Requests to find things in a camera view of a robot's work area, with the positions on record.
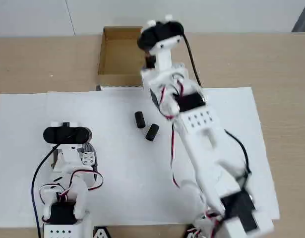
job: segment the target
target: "cardboard box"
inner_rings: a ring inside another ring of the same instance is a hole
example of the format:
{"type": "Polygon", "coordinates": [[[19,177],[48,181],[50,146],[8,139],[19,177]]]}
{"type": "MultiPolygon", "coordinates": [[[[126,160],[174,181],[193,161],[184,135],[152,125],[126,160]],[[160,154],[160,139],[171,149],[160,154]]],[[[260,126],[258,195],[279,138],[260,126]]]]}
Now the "cardboard box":
{"type": "Polygon", "coordinates": [[[140,70],[145,64],[144,51],[137,39],[141,27],[104,27],[99,59],[101,86],[140,86],[140,70]]]}

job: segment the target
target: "table surface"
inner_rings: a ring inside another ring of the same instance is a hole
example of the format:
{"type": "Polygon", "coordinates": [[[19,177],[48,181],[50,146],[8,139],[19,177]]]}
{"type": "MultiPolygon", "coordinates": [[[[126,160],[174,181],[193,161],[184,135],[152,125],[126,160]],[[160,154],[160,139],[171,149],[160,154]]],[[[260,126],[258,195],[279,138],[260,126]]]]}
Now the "table surface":
{"type": "MultiPolygon", "coordinates": [[[[203,87],[252,87],[281,219],[271,238],[305,237],[305,33],[189,34],[203,87]]],[[[0,38],[0,93],[94,91],[101,36],[0,38]]],[[[173,50],[192,75],[184,45],[173,50]]],[[[182,225],[111,227],[113,238],[173,237],[182,225]]],[[[0,229],[0,238],[35,229],[0,229]]]]}

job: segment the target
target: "white board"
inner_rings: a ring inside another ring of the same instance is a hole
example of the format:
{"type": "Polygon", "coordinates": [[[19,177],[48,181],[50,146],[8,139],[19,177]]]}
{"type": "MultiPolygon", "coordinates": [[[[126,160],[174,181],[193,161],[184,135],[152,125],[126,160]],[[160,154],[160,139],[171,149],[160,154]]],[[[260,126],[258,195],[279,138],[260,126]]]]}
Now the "white board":
{"type": "MultiPolygon", "coordinates": [[[[248,185],[253,188],[256,205],[268,210],[271,218],[279,218],[274,184],[251,89],[208,89],[206,92],[224,127],[235,134],[247,148],[253,171],[248,185]],[[263,187],[257,189],[257,184],[263,184],[263,187]]],[[[38,110],[38,100],[34,99],[36,96],[11,97],[19,99],[10,101],[8,96],[0,96],[0,127],[8,125],[8,132],[13,132],[13,140],[18,140],[21,138],[21,130],[17,127],[24,125],[26,140],[38,149],[33,154],[27,153],[22,144],[16,150],[9,149],[11,162],[20,164],[17,161],[21,161],[23,166],[20,168],[26,168],[26,172],[20,172],[23,178],[21,181],[14,179],[17,170],[10,167],[4,171],[0,169],[0,178],[4,178],[0,179],[0,193],[4,193],[12,182],[19,188],[18,194],[22,197],[19,203],[12,203],[11,198],[8,200],[8,212],[0,217],[0,227],[34,226],[30,180],[37,164],[47,152],[42,133],[48,126],[46,124],[52,120],[76,121],[92,130],[91,143],[97,152],[98,169],[104,176],[104,185],[89,193],[89,209],[95,225],[190,223],[202,211],[196,190],[190,187],[180,190],[173,185],[170,171],[171,124],[159,115],[142,91],[131,89],[49,93],[46,111],[42,109],[42,96],[39,96],[41,101],[38,110]],[[15,114],[14,108],[18,111],[27,108],[28,113],[15,114]],[[143,111],[147,128],[137,129],[134,120],[136,111],[143,111]],[[11,124],[12,120],[4,119],[10,116],[16,116],[19,121],[17,126],[11,124]],[[41,118],[40,122],[29,126],[37,118],[41,118]],[[144,138],[151,123],[160,126],[153,142],[144,138]]],[[[0,129],[0,154],[11,146],[14,148],[14,141],[11,143],[10,136],[0,129]]],[[[192,165],[178,136],[174,170],[178,182],[194,178],[192,165]]],[[[50,168],[45,166],[41,177],[46,178],[49,171],[50,168]]],[[[0,202],[6,203],[6,200],[0,198],[0,202]]]]}

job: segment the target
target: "black cylinder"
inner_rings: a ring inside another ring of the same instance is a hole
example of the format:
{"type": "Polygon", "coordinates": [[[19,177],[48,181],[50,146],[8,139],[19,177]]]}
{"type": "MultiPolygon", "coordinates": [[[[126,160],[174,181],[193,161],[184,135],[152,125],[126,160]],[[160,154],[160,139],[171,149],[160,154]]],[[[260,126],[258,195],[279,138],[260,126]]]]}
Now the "black cylinder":
{"type": "Polygon", "coordinates": [[[144,122],[142,112],[135,112],[134,117],[136,118],[137,127],[143,129],[146,126],[146,123],[144,122]]]}
{"type": "Polygon", "coordinates": [[[148,130],[148,133],[146,135],[146,139],[153,141],[156,137],[156,134],[158,133],[159,126],[157,124],[152,124],[150,129],[148,130]]]}

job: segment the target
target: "black cable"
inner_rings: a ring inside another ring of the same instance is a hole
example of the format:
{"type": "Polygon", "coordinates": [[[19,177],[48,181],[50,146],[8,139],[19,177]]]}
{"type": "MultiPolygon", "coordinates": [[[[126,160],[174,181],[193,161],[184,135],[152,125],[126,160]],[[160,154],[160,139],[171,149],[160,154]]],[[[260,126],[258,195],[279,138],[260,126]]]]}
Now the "black cable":
{"type": "Polygon", "coordinates": [[[244,153],[244,156],[245,156],[245,163],[246,163],[246,173],[247,174],[251,174],[251,170],[249,168],[249,159],[248,159],[248,154],[247,154],[247,151],[244,147],[244,145],[242,144],[242,142],[236,137],[234,136],[233,134],[231,134],[229,131],[225,130],[226,134],[229,135],[232,139],[234,139],[241,147],[243,153],[244,153]]]}
{"type": "Polygon", "coordinates": [[[185,44],[186,44],[188,55],[190,56],[190,60],[191,60],[191,64],[192,64],[192,68],[193,68],[194,74],[195,74],[196,81],[197,81],[198,85],[201,86],[201,81],[200,81],[200,79],[198,77],[198,74],[197,74],[197,70],[196,70],[196,67],[195,67],[195,63],[194,63],[194,59],[193,59],[193,55],[192,55],[190,44],[188,43],[187,38],[186,38],[184,33],[183,33],[182,36],[183,36],[183,39],[184,39],[185,44]]]}
{"type": "Polygon", "coordinates": [[[34,215],[35,215],[35,221],[37,224],[37,229],[38,229],[38,238],[41,238],[41,231],[40,231],[40,224],[39,224],[39,217],[38,217],[38,212],[37,212],[37,207],[35,204],[35,199],[34,199],[34,182],[37,177],[37,174],[41,168],[41,166],[45,163],[45,161],[49,158],[50,155],[60,146],[60,144],[57,144],[52,148],[52,150],[44,157],[44,159],[41,161],[41,163],[38,165],[32,179],[31,183],[31,199],[32,199],[32,205],[33,205],[33,210],[34,210],[34,215]]]}
{"type": "MultiPolygon", "coordinates": [[[[229,131],[227,131],[227,130],[225,130],[225,132],[226,132],[226,134],[228,135],[228,136],[230,136],[232,139],[234,139],[239,145],[240,145],[240,147],[241,147],[241,149],[242,149],[242,151],[243,151],[243,153],[244,153],[244,156],[245,156],[245,163],[246,163],[246,168],[245,168],[245,173],[242,175],[242,176],[240,176],[239,178],[236,178],[236,180],[239,180],[239,179],[244,179],[244,182],[243,182],[243,184],[242,184],[242,186],[241,186],[241,189],[243,190],[243,189],[245,189],[245,185],[246,185],[246,183],[247,183],[247,180],[248,180],[248,176],[251,174],[251,170],[250,170],[250,168],[249,168],[249,159],[248,159],[248,154],[247,154],[247,151],[246,151],[246,149],[245,149],[245,147],[244,147],[244,145],[243,145],[243,143],[236,137],[236,136],[234,136],[233,134],[231,134],[229,131]]],[[[231,210],[233,209],[233,207],[234,207],[234,204],[236,203],[236,198],[234,198],[234,200],[230,203],[230,205],[226,208],[226,210],[225,210],[225,214],[230,214],[231,213],[231,210]]],[[[216,235],[216,233],[219,231],[219,229],[222,227],[222,225],[223,225],[223,222],[226,220],[226,216],[225,217],[223,217],[220,221],[219,221],[219,223],[218,223],[218,225],[214,228],[214,230],[213,230],[213,234],[212,234],[212,237],[215,237],[215,235],[216,235]]]]}

